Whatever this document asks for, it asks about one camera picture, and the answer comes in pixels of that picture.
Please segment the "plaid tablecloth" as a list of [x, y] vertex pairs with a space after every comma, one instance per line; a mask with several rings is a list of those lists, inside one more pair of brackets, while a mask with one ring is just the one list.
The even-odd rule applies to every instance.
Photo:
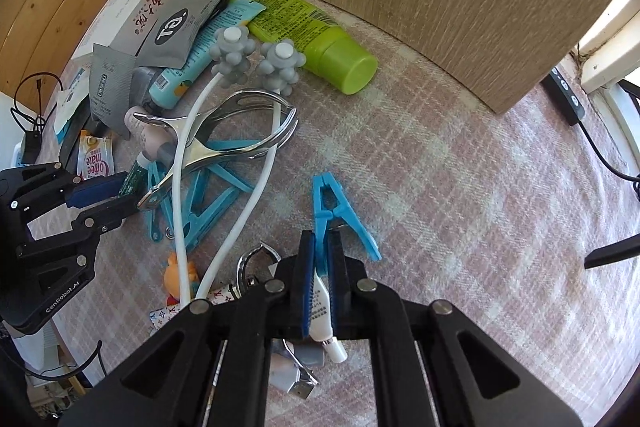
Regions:
[[[416, 303], [451, 301], [596, 425], [639, 364], [639, 259], [589, 271], [582, 259], [638, 233], [630, 184], [544, 89], [495, 115], [398, 40], [309, 1], [378, 58], [378, 73], [353, 96], [300, 75], [290, 98], [300, 126], [216, 285], [260, 241], [295, 254], [312, 228], [311, 177], [332, 172], [380, 247], [370, 277]], [[119, 365], [166, 303], [171, 248], [150, 242], [140, 217], [101, 237], [96, 277], [53, 319], [78, 361], [102, 340], [106, 368]], [[269, 386], [266, 426], [375, 426], [367, 343], [347, 346], [308, 400]]]

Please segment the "green tube bottle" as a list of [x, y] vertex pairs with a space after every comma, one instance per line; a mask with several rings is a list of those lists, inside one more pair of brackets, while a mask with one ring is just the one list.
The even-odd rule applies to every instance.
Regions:
[[291, 40], [306, 56], [305, 68], [344, 94], [361, 91], [378, 70], [378, 60], [329, 14], [306, 0], [250, 0], [265, 7], [248, 23], [261, 42]]

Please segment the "pink cosmetic bottle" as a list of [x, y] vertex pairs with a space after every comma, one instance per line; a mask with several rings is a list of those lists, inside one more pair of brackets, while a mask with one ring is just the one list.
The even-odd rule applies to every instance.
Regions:
[[142, 154], [150, 161], [158, 161], [166, 168], [171, 167], [176, 153], [175, 135], [163, 127], [140, 120], [136, 114], [149, 116], [140, 106], [130, 107], [125, 114], [124, 123], [141, 145]]

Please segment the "teal clothespin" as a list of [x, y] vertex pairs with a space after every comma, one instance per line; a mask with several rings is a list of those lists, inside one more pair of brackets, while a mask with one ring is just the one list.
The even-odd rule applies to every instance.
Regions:
[[[212, 176], [224, 181], [226, 186], [222, 192], [208, 205], [205, 204], [205, 195]], [[250, 194], [254, 186], [235, 174], [233, 170], [221, 165], [213, 165], [198, 170], [189, 181], [188, 191], [182, 201], [183, 235], [186, 241], [186, 252], [190, 253], [201, 243], [220, 218], [242, 193]], [[160, 213], [164, 217], [165, 228], [160, 228], [160, 220], [157, 219], [156, 210], [144, 212], [144, 221], [148, 228], [149, 239], [158, 243], [162, 239], [172, 241], [172, 210], [169, 196], [160, 200]]]

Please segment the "grey Ta sachet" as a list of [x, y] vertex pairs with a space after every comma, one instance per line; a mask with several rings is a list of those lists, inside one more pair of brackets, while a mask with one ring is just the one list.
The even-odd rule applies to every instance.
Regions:
[[137, 55], [139, 67], [181, 68], [221, 0], [169, 0]]

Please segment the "green lip balm stick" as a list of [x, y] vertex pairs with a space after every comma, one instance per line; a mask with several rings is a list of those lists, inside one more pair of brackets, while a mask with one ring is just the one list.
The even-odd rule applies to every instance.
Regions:
[[151, 161], [145, 156], [145, 153], [139, 153], [124, 182], [122, 182], [118, 195], [122, 197], [142, 195], [148, 183], [149, 165], [151, 165]]

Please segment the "grey tea sachet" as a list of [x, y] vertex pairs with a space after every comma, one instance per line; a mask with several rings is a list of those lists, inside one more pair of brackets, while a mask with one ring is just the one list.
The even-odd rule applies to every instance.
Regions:
[[89, 77], [91, 114], [125, 140], [130, 131], [125, 114], [130, 107], [131, 77], [136, 58], [95, 43]]

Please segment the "black tripod stand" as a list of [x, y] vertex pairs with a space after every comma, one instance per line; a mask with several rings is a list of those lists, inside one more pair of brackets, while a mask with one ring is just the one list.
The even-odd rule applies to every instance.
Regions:
[[585, 257], [584, 268], [586, 270], [602, 265], [610, 265], [611, 263], [624, 261], [640, 256], [640, 234], [628, 237], [622, 241], [606, 245], [591, 251]]

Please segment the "metal eyelash curler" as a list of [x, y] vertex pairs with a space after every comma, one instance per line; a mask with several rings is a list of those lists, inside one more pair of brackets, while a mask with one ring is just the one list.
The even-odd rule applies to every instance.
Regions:
[[281, 255], [270, 245], [259, 243], [242, 254], [235, 268], [235, 287], [243, 296], [254, 286], [273, 278]]

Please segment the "teal cream tube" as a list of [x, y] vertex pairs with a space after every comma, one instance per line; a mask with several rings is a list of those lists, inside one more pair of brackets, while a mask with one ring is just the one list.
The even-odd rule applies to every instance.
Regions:
[[165, 68], [155, 75], [149, 89], [151, 106], [158, 110], [173, 109], [195, 80], [213, 62], [209, 48], [215, 42], [216, 31], [231, 26], [247, 26], [265, 10], [265, 5], [257, 1], [231, 1], [200, 30], [186, 59], [186, 64], [180, 69]]

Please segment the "orange cartoon figure toy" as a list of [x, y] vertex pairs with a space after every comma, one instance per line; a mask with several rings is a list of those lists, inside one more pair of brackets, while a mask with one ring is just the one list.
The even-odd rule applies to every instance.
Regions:
[[[196, 269], [195, 263], [191, 260], [188, 261], [188, 279], [190, 282], [191, 296], [194, 297], [198, 291], [198, 285], [200, 285], [200, 278], [198, 277], [198, 270]], [[168, 306], [180, 303], [180, 273], [175, 253], [171, 253], [167, 259], [163, 284], [168, 294]]]

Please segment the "blue clothespin open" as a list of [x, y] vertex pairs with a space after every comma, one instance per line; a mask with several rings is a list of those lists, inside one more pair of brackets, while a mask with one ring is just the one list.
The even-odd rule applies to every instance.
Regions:
[[328, 273], [328, 248], [324, 240], [332, 225], [347, 225], [356, 233], [372, 261], [381, 261], [378, 243], [362, 224], [340, 182], [330, 172], [314, 176], [311, 180], [312, 217], [314, 218], [314, 260], [319, 274]]

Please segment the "white medicine box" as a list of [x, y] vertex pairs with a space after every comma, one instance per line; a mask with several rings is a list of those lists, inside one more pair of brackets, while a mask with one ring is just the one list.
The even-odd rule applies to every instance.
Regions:
[[167, 1], [108, 0], [81, 38], [72, 61], [89, 61], [95, 44], [136, 54]]

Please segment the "black sachet pack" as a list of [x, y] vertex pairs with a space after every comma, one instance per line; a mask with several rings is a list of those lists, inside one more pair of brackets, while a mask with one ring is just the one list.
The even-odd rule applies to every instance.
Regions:
[[90, 109], [90, 102], [85, 98], [76, 108], [74, 115], [70, 118], [66, 133], [61, 142], [58, 160], [63, 168], [71, 173], [77, 171], [77, 158], [79, 152], [80, 132], [86, 130], [90, 135], [102, 138], [107, 134], [107, 127], [98, 118], [93, 117]]

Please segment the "small white cream tube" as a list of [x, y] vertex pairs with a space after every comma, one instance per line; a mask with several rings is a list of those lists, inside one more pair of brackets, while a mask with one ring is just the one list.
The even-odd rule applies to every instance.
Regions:
[[329, 291], [317, 273], [314, 273], [312, 283], [309, 336], [320, 343], [333, 363], [344, 363], [348, 354], [333, 332]]

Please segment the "metal tongs clip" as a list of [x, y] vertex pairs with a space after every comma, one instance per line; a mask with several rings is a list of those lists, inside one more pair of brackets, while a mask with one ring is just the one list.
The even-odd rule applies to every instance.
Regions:
[[[281, 116], [277, 128], [260, 139], [230, 139], [218, 141], [215, 130], [221, 124], [228, 124], [240, 117], [253, 117], [262, 113], [271, 113], [280, 108]], [[160, 126], [175, 135], [186, 127], [186, 118], [163, 118], [160, 116], [136, 117], [148, 124]], [[207, 168], [228, 161], [250, 160], [266, 155], [271, 147], [281, 147], [291, 138], [299, 122], [298, 110], [283, 96], [260, 89], [244, 89], [229, 95], [215, 108], [199, 113], [195, 117], [192, 129], [186, 139], [183, 152], [183, 176], [198, 169]], [[149, 190], [141, 197], [138, 208], [152, 210], [160, 205], [160, 200], [169, 194], [174, 179], [174, 162], [165, 167], [163, 178], [152, 183]]]

